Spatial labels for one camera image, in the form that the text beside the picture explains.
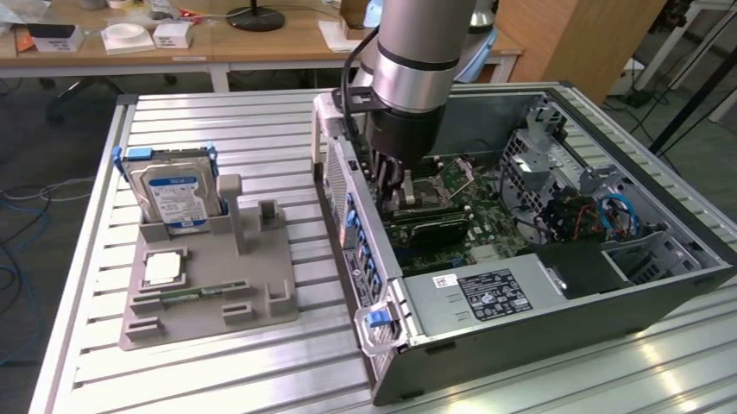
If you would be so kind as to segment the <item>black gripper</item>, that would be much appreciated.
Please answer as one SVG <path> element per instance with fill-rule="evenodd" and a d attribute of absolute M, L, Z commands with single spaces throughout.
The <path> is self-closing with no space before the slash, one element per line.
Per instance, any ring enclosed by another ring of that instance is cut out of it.
<path fill-rule="evenodd" d="M 423 113 L 370 112 L 365 132 L 370 147 L 402 163 L 415 163 L 434 147 L 443 115 L 443 106 Z"/>

